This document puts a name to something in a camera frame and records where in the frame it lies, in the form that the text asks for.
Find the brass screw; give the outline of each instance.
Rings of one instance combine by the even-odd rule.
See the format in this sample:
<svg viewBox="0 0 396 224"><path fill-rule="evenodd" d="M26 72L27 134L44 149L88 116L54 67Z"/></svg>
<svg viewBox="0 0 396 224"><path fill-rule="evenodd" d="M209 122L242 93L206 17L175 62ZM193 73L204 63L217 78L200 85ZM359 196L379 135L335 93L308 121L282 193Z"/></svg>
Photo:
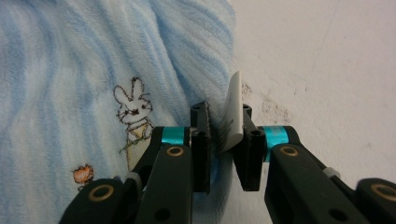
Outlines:
<svg viewBox="0 0 396 224"><path fill-rule="evenodd" d="M104 194L99 193L100 195L98 195L97 191L100 189L107 189L107 192ZM99 203L101 201L106 200L107 198L109 198L114 192L114 188L111 185L100 185L96 188L94 188L93 190L91 190L90 194L88 195L88 198L96 203Z"/></svg>
<svg viewBox="0 0 396 224"><path fill-rule="evenodd" d="M396 189L384 184L373 184L371 189L382 198L396 202Z"/></svg>
<svg viewBox="0 0 396 224"><path fill-rule="evenodd" d="M183 154L184 150L181 147L169 147L166 150L166 154L168 154L168 156L181 156Z"/></svg>
<svg viewBox="0 0 396 224"><path fill-rule="evenodd" d="M287 156L297 156L298 151L294 147L282 147L280 151Z"/></svg>

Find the fabric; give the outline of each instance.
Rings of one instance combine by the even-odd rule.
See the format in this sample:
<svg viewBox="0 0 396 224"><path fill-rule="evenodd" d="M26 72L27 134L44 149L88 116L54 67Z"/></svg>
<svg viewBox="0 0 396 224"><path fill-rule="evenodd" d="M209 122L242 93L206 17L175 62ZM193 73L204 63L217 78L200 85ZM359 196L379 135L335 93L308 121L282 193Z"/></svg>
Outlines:
<svg viewBox="0 0 396 224"><path fill-rule="evenodd" d="M84 185L122 180L153 127L189 126L191 105L218 123L233 24L224 0L1 0L0 223L58 222ZM195 222L220 219L222 158Z"/></svg>

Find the cartoon rabbit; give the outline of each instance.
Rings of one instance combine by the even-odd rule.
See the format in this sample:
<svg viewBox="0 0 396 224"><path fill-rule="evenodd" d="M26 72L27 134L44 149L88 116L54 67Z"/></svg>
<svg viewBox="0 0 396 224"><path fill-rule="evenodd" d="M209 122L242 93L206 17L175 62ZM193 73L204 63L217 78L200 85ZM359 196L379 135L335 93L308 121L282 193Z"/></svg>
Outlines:
<svg viewBox="0 0 396 224"><path fill-rule="evenodd" d="M117 117L122 123L128 125L125 130L128 136L126 146L122 150L151 137L153 125L148 115L152 111L152 105L144 98L144 95L144 86L138 77L132 78L131 95L127 94L121 86L114 88L114 97L120 104Z"/></svg>

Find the small orange animal illustration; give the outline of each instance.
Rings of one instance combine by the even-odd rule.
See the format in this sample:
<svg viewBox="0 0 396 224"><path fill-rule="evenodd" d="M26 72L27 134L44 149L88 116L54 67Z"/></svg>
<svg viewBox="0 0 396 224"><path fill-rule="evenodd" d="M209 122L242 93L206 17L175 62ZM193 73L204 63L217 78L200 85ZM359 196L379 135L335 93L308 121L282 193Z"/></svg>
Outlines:
<svg viewBox="0 0 396 224"><path fill-rule="evenodd" d="M84 186L92 182L94 177L93 168L87 163L85 166L79 166L77 170L73 171L73 177L76 183L83 184L83 186L78 188L78 190L82 190Z"/></svg>

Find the white paper card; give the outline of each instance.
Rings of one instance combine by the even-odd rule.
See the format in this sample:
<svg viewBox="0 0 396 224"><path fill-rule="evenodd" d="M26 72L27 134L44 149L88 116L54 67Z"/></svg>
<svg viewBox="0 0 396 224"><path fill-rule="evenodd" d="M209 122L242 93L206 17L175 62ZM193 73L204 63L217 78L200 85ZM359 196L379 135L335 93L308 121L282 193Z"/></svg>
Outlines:
<svg viewBox="0 0 396 224"><path fill-rule="evenodd" d="M222 116L223 120L219 129L219 152L234 147L242 141L244 136L242 76L240 72L233 74L230 80Z"/></svg>

